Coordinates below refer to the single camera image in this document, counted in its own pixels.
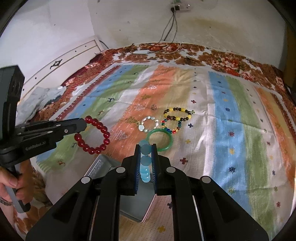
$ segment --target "red bead bracelet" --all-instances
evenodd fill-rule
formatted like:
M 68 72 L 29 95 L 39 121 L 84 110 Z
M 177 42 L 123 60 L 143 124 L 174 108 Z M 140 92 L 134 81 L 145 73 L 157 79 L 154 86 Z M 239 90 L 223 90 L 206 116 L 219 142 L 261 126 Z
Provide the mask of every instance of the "red bead bracelet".
M 88 123 L 88 124 L 92 124 L 93 126 L 96 126 L 96 128 L 98 130 L 101 130 L 101 132 L 103 133 L 103 136 L 104 136 L 104 141 L 103 141 L 103 144 L 101 144 L 100 146 L 98 147 L 90 147 L 89 145 L 87 145 L 85 143 L 85 141 L 82 139 L 82 136 L 80 133 L 76 133 L 74 135 L 74 139 L 77 141 L 77 145 L 79 147 L 82 147 L 82 149 L 85 151 L 85 152 L 88 152 L 89 154 L 93 155 L 93 154 L 100 154 L 101 151 L 104 151 L 106 150 L 107 146 L 106 145 L 109 145 L 110 144 L 110 140 L 109 140 L 109 137 L 110 137 L 110 133 L 108 132 L 108 128 L 105 127 L 103 125 L 102 122 L 99 122 L 96 118 L 92 118 L 91 116 L 86 116 L 85 117 L 85 122 Z

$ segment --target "red cross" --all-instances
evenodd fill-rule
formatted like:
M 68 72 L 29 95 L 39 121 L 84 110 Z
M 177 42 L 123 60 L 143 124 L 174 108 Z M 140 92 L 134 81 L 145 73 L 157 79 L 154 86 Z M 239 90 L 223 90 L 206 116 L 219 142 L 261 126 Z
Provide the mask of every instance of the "red cross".
M 182 162 L 182 164 L 185 164 L 186 162 L 188 162 L 188 160 L 186 160 L 185 157 L 183 157 L 183 159 L 180 159 L 180 161 Z

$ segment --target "bed sheet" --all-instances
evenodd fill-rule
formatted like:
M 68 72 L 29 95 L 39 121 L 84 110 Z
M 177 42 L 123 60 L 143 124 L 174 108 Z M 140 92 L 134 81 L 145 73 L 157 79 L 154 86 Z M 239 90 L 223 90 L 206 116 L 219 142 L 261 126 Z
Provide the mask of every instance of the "bed sheet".
M 65 81 L 67 90 L 59 103 L 45 107 L 34 120 L 96 117 L 111 133 L 104 154 L 122 161 L 146 136 L 137 121 L 148 115 L 162 120 L 165 109 L 184 107 L 192 118 L 173 135 L 172 148 L 161 155 L 188 176 L 212 177 L 272 239 L 295 207 L 295 106 L 279 72 L 198 45 L 173 44 L 172 54 L 131 53 L 158 51 L 163 45 L 105 51 Z M 175 127 L 174 122 L 167 126 Z M 91 125 L 82 136 L 91 146 L 103 140 Z M 46 194 L 55 203 L 95 158 L 69 135 L 56 149 L 32 161 L 46 178 Z M 158 197 L 156 202 L 144 223 L 120 217 L 120 240 L 173 240 L 171 198 Z M 44 213 L 50 204 L 41 203 L 36 210 L 40 213 L 43 208 Z M 23 234 L 30 228 L 25 218 L 29 219 L 16 214 L 16 227 Z

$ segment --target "bracelet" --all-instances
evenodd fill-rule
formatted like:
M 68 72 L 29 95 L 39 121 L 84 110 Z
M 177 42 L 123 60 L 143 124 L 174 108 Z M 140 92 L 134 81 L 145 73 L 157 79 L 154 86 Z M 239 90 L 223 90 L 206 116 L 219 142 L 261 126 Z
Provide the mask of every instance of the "bracelet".
M 178 111 L 181 111 L 181 112 L 185 112 L 187 113 L 187 117 L 178 117 L 178 116 L 169 116 L 167 113 L 170 112 L 170 111 L 174 111 L 174 110 L 178 110 Z M 179 108 L 179 107 L 174 107 L 174 108 L 168 108 L 166 109 L 164 112 L 163 112 L 163 115 L 165 118 L 169 119 L 169 120 L 174 120 L 174 121 L 187 121 L 191 118 L 191 112 L 189 110 L 186 110 L 185 108 Z
M 144 121 L 145 120 L 153 120 L 155 122 L 155 127 L 153 129 L 156 129 L 158 127 L 158 125 L 159 125 L 158 120 L 156 120 L 155 117 L 147 116 L 141 122 L 140 121 L 137 122 L 137 126 L 139 128 L 139 131 L 144 131 L 145 133 L 150 131 L 148 129 L 145 129 L 145 127 L 144 127 Z
M 4 198 L 0 197 L 0 203 L 2 203 L 5 206 L 11 206 L 12 202 L 6 201 Z
M 157 151 L 166 151 L 166 150 L 170 149 L 171 146 L 172 146 L 172 144 L 173 144 L 173 137 L 172 137 L 171 133 L 169 133 L 168 131 L 166 131 L 166 130 L 164 130 L 164 129 L 154 129 L 154 130 L 148 132 L 148 134 L 147 134 L 147 136 L 146 136 L 146 141 L 149 142 L 149 138 L 150 138 L 150 136 L 151 136 L 153 133 L 156 133 L 156 132 L 163 132 L 163 133 L 166 133 L 166 134 L 168 135 L 169 139 L 170 139 L 170 143 L 169 143 L 166 147 L 164 147 L 164 148 L 157 148 Z
M 171 134 L 176 134 L 176 132 L 178 132 L 178 130 L 180 130 L 181 126 L 182 126 L 182 122 L 179 121 L 178 122 L 178 126 L 173 129 L 173 130 L 170 130 L 166 127 L 165 123 L 168 121 L 169 119 L 165 118 L 162 122 L 161 122 L 161 126 L 164 130 L 166 130 L 167 132 L 171 133 Z
M 88 152 L 89 154 L 100 154 L 102 151 L 106 150 L 107 146 L 110 144 L 110 140 L 108 139 L 110 137 L 110 133 L 108 132 L 108 128 L 103 125 L 102 122 L 99 122 L 96 118 L 92 118 L 91 116 L 86 116 L 85 117 L 85 122 L 88 124 L 92 124 L 93 126 L 96 126 L 98 130 L 101 130 L 103 133 L 103 136 L 105 137 L 103 144 L 101 144 L 99 147 L 90 147 L 85 143 L 85 141 L 82 139 L 82 136 L 80 133 L 76 133 L 74 135 L 74 139 L 77 141 L 77 145 L 79 147 L 82 147 L 82 149 L 85 152 Z

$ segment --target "gray cloth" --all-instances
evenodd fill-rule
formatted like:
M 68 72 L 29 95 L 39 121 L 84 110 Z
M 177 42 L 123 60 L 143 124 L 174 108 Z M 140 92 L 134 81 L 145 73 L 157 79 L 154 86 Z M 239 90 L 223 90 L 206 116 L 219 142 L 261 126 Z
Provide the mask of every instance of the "gray cloth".
M 42 88 L 36 87 L 32 94 L 17 106 L 17 117 L 15 125 L 26 123 L 32 119 L 37 111 L 42 110 L 51 102 L 57 101 L 58 96 L 62 96 L 66 87 Z

